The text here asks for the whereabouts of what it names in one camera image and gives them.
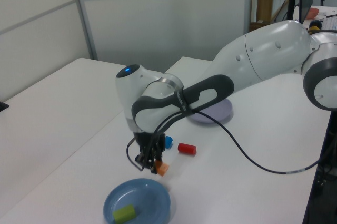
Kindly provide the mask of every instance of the white table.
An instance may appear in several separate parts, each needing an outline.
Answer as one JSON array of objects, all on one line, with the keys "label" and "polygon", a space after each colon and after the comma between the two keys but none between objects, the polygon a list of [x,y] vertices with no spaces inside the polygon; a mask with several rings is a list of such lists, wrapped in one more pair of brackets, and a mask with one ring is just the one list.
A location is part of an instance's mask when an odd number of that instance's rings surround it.
[{"label": "white table", "polygon": [[[326,16],[337,14],[337,7],[327,7],[327,6],[311,6],[311,7],[317,8],[317,9],[320,10],[318,15],[314,18],[314,20],[323,20],[323,19],[326,18]],[[295,7],[295,9],[294,9],[293,19],[294,20],[299,19],[299,8],[298,7]],[[313,20],[304,20],[303,26],[305,28],[309,28],[309,25],[310,25],[311,21],[313,21]]]},{"label": "white table", "polygon": [[123,66],[78,59],[0,112],[0,217],[122,111]]},{"label": "white table", "polygon": [[[170,73],[185,85],[209,61],[181,58]],[[299,169],[319,156],[330,113],[306,98],[300,75],[280,75],[229,98],[234,117],[226,125],[259,164],[274,170]],[[315,169],[292,175],[255,167],[216,126],[183,119],[167,135],[170,168],[164,177],[137,171],[125,148],[132,137],[120,113],[13,207],[0,224],[104,223],[103,203],[120,183],[152,178],[171,196],[170,224],[302,223]],[[197,146],[195,157],[178,154],[179,142]],[[131,147],[131,156],[137,154]]]}]

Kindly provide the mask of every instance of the green cube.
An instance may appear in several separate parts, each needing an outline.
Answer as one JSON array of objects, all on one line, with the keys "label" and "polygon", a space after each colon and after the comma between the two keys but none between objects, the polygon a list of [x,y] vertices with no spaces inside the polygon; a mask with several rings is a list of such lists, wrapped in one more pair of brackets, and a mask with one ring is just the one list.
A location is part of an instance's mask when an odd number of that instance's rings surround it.
[{"label": "green cube", "polygon": [[115,219],[116,224],[123,224],[129,220],[136,218],[136,211],[133,208],[133,205],[128,204],[126,207],[123,207],[112,213]]}]

